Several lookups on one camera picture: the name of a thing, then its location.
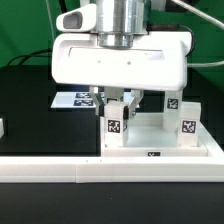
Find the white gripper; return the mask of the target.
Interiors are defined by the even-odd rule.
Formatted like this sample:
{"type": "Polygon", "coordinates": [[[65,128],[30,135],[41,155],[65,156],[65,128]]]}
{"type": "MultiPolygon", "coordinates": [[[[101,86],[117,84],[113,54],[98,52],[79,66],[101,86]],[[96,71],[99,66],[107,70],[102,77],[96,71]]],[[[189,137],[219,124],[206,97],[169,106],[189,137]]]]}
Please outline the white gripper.
{"type": "Polygon", "coordinates": [[[93,34],[61,34],[53,46],[52,76],[58,83],[89,85],[97,116],[104,115],[105,102],[102,88],[96,86],[132,89],[124,93],[128,118],[132,119],[143,99],[143,90],[185,88],[191,44],[188,32],[136,36],[128,49],[100,47],[93,34]]]}

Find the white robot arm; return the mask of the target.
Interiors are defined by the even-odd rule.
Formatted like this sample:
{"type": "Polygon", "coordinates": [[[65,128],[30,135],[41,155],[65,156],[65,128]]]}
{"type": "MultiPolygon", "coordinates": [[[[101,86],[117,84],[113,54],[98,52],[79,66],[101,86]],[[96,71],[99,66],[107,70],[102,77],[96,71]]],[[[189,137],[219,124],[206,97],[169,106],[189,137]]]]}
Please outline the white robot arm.
{"type": "Polygon", "coordinates": [[[193,35],[167,25],[147,24],[151,0],[86,0],[56,19],[61,34],[52,52],[52,76],[62,84],[131,89],[125,107],[133,116],[145,90],[181,91],[193,35]]]}

